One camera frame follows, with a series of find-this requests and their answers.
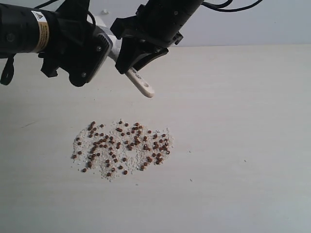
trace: white powder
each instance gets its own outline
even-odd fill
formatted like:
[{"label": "white powder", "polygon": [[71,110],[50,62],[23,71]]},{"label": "white powder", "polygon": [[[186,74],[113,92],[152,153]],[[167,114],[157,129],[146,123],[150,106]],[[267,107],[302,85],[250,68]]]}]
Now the white powder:
[{"label": "white powder", "polygon": [[[147,162],[147,157],[152,158],[152,162],[148,163],[148,166],[146,169],[148,169],[149,166],[156,165],[157,159],[153,157],[153,153],[158,155],[158,153],[161,154],[162,164],[166,159],[169,158],[169,151],[170,148],[172,148],[173,145],[173,137],[170,134],[170,130],[167,128],[166,130],[155,130],[152,131],[152,133],[148,133],[150,129],[148,129],[146,126],[142,126],[142,129],[135,130],[135,133],[131,133],[132,128],[135,127],[135,124],[129,124],[128,127],[125,126],[124,120],[120,120],[118,122],[112,123],[110,127],[107,127],[106,125],[101,128],[100,125],[95,125],[92,128],[96,128],[97,130],[94,132],[93,137],[90,138],[90,131],[88,130],[89,126],[87,126],[85,129],[83,129],[75,138],[73,143],[73,155],[76,155],[77,158],[74,159],[75,161],[79,161],[78,165],[80,165],[81,161],[82,167],[87,168],[88,170],[98,170],[100,171],[103,178],[107,178],[108,180],[112,181],[113,179],[124,176],[124,171],[127,171],[128,174],[133,174],[135,171],[140,170],[141,166]],[[124,133],[125,136],[121,136],[121,133],[118,132],[116,129],[120,128],[122,129],[121,133]],[[125,141],[129,141],[129,144],[134,143],[135,139],[134,137],[137,136],[138,131],[141,131],[140,136],[138,137],[138,140],[140,141],[140,144],[137,146],[132,147],[132,151],[129,151],[129,149],[126,147]],[[95,154],[100,153],[100,156],[96,156],[95,159],[92,161],[92,167],[88,168],[87,163],[90,161],[89,156],[92,156],[93,153],[91,153],[91,149],[94,147],[93,143],[98,142],[100,139],[104,139],[105,136],[108,135],[109,137],[113,137],[113,141],[115,144],[109,143],[110,139],[107,139],[106,142],[101,143],[102,145],[107,145],[107,148],[100,148],[99,145],[95,150]],[[120,149],[116,149],[117,143],[121,143]],[[168,143],[168,151],[159,151],[159,148],[154,148],[154,142],[158,142],[159,147],[162,147],[165,143]],[[150,151],[144,150],[144,146],[147,146],[150,148]],[[112,155],[109,153],[113,152],[113,154],[116,156],[117,162],[114,162],[114,158],[112,158]],[[110,166],[107,167],[106,160],[109,160]]]}]

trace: table surface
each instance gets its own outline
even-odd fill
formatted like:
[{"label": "table surface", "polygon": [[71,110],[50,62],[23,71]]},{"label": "table surface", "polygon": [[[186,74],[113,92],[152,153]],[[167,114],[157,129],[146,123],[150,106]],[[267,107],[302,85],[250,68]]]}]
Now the table surface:
[{"label": "table surface", "polygon": [[[309,233],[310,60],[311,45],[172,48],[141,71],[148,99],[110,60],[76,88],[18,56],[0,86],[0,232]],[[170,159],[111,183],[71,168],[79,131],[120,118],[169,127]]]}]

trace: powder pile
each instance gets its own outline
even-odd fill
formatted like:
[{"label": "powder pile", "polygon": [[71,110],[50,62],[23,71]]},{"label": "powder pile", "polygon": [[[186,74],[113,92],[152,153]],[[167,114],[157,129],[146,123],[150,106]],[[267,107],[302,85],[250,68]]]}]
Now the powder pile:
[{"label": "powder pile", "polygon": [[74,163],[79,171],[100,170],[103,178],[113,179],[161,165],[170,156],[173,137],[169,129],[152,131],[136,122],[120,120],[109,130],[94,121],[83,129],[73,143]]}]

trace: yellow label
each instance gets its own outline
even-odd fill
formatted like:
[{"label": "yellow label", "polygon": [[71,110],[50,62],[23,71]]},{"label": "yellow label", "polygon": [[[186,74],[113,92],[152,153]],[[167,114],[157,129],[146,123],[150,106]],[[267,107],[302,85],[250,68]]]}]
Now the yellow label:
[{"label": "yellow label", "polygon": [[40,11],[32,11],[33,15],[35,16],[38,26],[39,26],[39,41],[37,47],[33,52],[41,52],[45,49],[48,45],[49,38],[50,38],[50,29],[47,22],[47,19]]}]

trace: white wall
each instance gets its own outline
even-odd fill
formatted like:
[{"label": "white wall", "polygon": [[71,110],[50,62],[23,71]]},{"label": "white wall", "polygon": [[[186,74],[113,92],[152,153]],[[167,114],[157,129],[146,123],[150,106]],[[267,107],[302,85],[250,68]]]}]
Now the white wall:
[{"label": "white wall", "polygon": [[[0,0],[7,4],[36,6],[47,0]],[[233,7],[255,0],[235,1]],[[129,17],[147,0],[91,0],[91,11],[98,15],[107,9],[104,21],[111,25],[116,17]],[[59,4],[48,9],[54,10]],[[305,44],[311,43],[309,0],[264,0],[252,10],[219,13],[201,7],[182,29],[182,46]]]}]

